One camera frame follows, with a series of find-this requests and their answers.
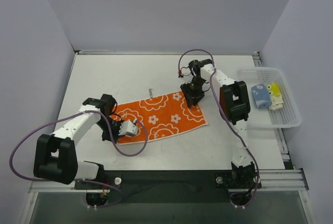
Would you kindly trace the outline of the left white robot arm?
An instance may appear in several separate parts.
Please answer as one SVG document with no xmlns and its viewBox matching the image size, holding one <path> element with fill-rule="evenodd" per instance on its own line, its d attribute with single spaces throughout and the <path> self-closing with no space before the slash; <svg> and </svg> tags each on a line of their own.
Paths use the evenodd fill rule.
<svg viewBox="0 0 333 224">
<path fill-rule="evenodd" d="M 88 98 L 79 109 L 80 115 L 53 133 L 42 134 L 36 144 L 34 176 L 63 184 L 86 180 L 95 189 L 102 187 L 107 182 L 104 166 L 79 161 L 75 147 L 93 125 L 101 128 L 103 141 L 117 143 L 124 121 L 111 118 L 116 104 L 114 97 L 108 94 L 103 94 L 100 99 Z"/>
</svg>

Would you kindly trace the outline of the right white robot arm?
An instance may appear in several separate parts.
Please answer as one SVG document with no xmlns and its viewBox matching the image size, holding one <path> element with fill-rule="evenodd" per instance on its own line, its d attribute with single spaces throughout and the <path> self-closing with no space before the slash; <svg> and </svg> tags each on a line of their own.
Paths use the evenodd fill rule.
<svg viewBox="0 0 333 224">
<path fill-rule="evenodd" d="M 210 84 L 214 100 L 223 120 L 235 135 L 232 142 L 231 182 L 236 187 L 243 187 L 255 179 L 255 162 L 248 152 L 247 120 L 250 102 L 247 85 L 244 81 L 235 81 L 222 71 L 213 67 L 212 60 L 193 60 L 189 63 L 193 76 L 188 83 L 181 85 L 187 107 L 196 106 L 204 97 L 203 85 Z"/>
</svg>

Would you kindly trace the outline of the orange flower pattern towel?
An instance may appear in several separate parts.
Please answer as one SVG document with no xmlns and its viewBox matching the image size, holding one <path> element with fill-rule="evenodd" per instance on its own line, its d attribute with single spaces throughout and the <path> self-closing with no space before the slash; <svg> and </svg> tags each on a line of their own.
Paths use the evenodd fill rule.
<svg viewBox="0 0 333 224">
<path fill-rule="evenodd" d="M 121 104 L 110 117 L 113 120 L 139 120 L 147 130 L 149 142 L 208 125 L 198 105 L 187 107 L 181 91 Z"/>
</svg>

